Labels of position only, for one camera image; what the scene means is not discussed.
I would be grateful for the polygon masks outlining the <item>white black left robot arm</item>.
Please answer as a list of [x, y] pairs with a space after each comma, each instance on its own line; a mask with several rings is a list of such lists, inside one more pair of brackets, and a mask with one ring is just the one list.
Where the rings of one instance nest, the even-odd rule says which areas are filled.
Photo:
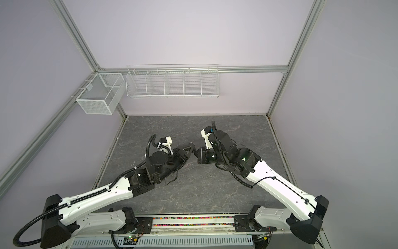
[[42, 249], [58, 246], [83, 229], [84, 216], [115, 202], [140, 196], [155, 188], [171, 174], [177, 174], [195, 147], [189, 142], [171, 148], [171, 138], [154, 143], [153, 134], [146, 146], [146, 158], [137, 166], [118, 175], [113, 182], [81, 195], [47, 198], [41, 215], [24, 225], [14, 236], [13, 245]]

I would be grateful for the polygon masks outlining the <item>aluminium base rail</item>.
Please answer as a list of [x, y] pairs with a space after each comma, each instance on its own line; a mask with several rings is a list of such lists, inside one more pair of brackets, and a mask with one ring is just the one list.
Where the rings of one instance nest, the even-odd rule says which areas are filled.
[[301, 221], [288, 214], [286, 210], [258, 209], [255, 213], [246, 215], [209, 214], [209, 215], [158, 215], [134, 216], [130, 211], [122, 210], [107, 213], [91, 213], [68, 225], [72, 236], [83, 234], [108, 233], [116, 234], [161, 232], [244, 232], [266, 233], [276, 231], [291, 231], [305, 242], [316, 239], [320, 233], [323, 220], [311, 214], [306, 221]]

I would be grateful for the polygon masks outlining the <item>white mesh square basket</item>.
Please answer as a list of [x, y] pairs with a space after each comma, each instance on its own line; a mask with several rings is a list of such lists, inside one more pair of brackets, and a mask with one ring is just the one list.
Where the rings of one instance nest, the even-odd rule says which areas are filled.
[[121, 73], [96, 73], [76, 101], [86, 114], [112, 115], [124, 92]]

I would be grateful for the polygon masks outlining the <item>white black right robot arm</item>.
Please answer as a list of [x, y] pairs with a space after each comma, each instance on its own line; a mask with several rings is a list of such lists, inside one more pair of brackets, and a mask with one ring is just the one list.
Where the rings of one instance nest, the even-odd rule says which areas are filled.
[[284, 210], [254, 205], [246, 216], [252, 231], [266, 227], [289, 229], [298, 239], [308, 244], [318, 242], [329, 200], [313, 196], [299, 189], [273, 170], [253, 150], [239, 148], [230, 136], [218, 130], [213, 121], [201, 131], [205, 146], [195, 151], [198, 164], [214, 164], [229, 172], [240, 184], [253, 189], [258, 186], [284, 206]]

